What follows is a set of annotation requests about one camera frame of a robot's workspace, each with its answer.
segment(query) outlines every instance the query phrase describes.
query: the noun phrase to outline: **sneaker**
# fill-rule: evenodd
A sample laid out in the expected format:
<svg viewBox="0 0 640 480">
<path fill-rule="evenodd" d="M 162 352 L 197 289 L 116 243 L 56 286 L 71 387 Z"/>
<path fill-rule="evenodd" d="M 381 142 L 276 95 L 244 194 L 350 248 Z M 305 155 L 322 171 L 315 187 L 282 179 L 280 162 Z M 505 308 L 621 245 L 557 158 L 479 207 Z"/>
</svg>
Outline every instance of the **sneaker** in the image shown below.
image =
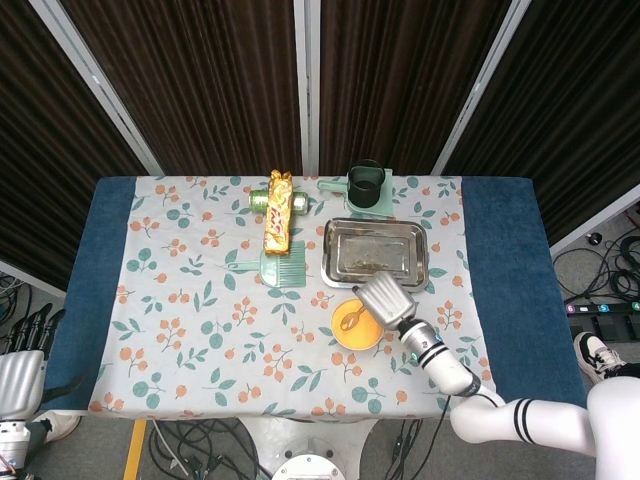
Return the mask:
<svg viewBox="0 0 640 480">
<path fill-rule="evenodd" d="M 626 365 L 615 350 L 607 347 L 598 337 L 590 332 L 582 332 L 573 340 L 573 348 L 578 357 L 578 365 L 593 381 L 599 383 L 613 376 L 615 371 Z"/>
<path fill-rule="evenodd" d="M 56 440 L 62 440 L 65 437 L 71 435 L 71 433 L 78 427 L 82 417 L 80 415 L 65 415 L 63 413 L 56 413 L 53 410 L 49 410 L 39 415 L 33 420 L 35 422 L 44 422 L 45 427 L 48 428 L 47 436 L 44 443 L 55 442 Z"/>
</svg>

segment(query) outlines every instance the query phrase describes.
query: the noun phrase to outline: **black curtain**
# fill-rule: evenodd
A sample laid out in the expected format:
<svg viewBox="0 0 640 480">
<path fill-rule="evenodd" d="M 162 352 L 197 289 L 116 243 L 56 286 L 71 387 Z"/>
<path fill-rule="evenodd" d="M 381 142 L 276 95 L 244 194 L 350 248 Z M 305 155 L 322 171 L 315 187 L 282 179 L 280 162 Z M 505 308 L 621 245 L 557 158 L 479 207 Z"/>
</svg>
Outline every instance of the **black curtain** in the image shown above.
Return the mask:
<svg viewBox="0 0 640 480">
<path fill-rule="evenodd" d="M 166 174 L 302 174 L 291 1 L 62 4 Z"/>
<path fill-rule="evenodd" d="M 551 244 L 640 183 L 640 3 L 535 1 L 445 168 L 531 177 Z"/>
<path fill-rule="evenodd" d="M 96 182 L 145 170 L 28 2 L 0 16 L 0 259 L 66 290 Z"/>
<path fill-rule="evenodd" d="M 428 174 L 508 0 L 323 0 L 320 172 L 374 158 Z"/>
</svg>

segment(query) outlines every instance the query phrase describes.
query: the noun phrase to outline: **green comb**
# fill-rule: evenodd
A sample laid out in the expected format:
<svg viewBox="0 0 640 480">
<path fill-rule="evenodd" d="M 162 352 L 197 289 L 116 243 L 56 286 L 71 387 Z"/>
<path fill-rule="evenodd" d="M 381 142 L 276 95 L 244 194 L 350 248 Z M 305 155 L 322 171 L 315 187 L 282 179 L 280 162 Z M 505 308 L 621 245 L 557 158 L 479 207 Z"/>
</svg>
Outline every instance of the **green comb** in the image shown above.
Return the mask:
<svg viewBox="0 0 640 480">
<path fill-rule="evenodd" d="M 232 262 L 227 268 L 235 272 L 260 272 L 262 283 L 268 287 L 304 287 L 307 284 L 304 248 L 303 241 L 291 242 L 288 255 L 267 256 L 262 252 L 259 260 Z"/>
</svg>

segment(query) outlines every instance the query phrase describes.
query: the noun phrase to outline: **yellow stripe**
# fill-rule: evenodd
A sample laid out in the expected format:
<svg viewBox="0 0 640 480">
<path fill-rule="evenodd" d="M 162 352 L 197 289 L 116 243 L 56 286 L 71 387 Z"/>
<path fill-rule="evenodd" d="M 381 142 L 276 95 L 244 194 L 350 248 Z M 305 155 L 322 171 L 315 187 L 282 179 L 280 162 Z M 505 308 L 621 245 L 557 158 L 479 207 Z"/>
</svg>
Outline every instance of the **yellow stripe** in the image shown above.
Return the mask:
<svg viewBox="0 0 640 480">
<path fill-rule="evenodd" d="M 136 420 L 131 432 L 131 443 L 129 444 L 129 456 L 127 466 L 124 469 L 123 480 L 136 480 L 138 466 L 140 465 L 140 455 L 144 446 L 144 431 L 147 428 L 146 420 Z"/>
</svg>

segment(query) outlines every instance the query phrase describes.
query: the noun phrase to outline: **green can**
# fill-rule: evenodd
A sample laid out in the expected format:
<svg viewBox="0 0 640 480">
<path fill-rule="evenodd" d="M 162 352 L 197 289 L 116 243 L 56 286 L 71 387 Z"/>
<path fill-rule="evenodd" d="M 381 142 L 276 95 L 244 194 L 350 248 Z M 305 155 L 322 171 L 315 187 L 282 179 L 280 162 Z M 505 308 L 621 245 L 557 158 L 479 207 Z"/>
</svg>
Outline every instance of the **green can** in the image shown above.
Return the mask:
<svg viewBox="0 0 640 480">
<path fill-rule="evenodd" d="M 249 206 L 253 213 L 267 213 L 268 202 L 268 190 L 251 190 L 249 193 Z M 309 211 L 309 196 L 304 192 L 294 192 L 291 211 L 295 215 L 306 215 Z"/>
</svg>

